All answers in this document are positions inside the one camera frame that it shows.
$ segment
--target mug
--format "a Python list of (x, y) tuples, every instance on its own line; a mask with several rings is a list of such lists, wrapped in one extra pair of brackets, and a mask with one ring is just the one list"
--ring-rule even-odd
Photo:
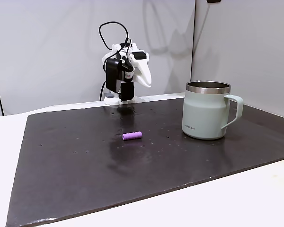
[[(230, 95), (231, 86), (215, 81), (195, 81), (186, 84), (182, 130), (188, 136), (214, 140), (226, 133), (226, 127), (242, 116), (243, 99)], [(237, 102), (237, 113), (227, 123), (230, 99)]]

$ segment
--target black mat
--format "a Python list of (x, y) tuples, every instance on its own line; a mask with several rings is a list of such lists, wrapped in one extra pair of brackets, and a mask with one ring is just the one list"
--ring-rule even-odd
[[(7, 226), (89, 214), (284, 159), (284, 118), (245, 106), (225, 138), (204, 141), (182, 132), (182, 106), (176, 99), (29, 116)], [(133, 131), (143, 138), (122, 141)]]

